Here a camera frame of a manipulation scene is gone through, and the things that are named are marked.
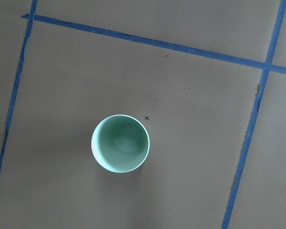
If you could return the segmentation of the light green plastic cup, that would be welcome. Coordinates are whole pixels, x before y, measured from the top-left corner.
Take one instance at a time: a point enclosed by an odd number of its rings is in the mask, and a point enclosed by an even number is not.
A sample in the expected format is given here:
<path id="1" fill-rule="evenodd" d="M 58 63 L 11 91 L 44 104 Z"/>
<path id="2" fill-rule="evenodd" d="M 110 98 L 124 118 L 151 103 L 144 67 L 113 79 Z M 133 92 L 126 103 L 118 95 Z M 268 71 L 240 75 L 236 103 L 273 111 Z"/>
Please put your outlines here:
<path id="1" fill-rule="evenodd" d="M 114 173 L 139 168 L 150 150 L 150 138 L 136 118 L 115 114 L 98 123 L 91 138 L 91 150 L 97 163 Z"/>

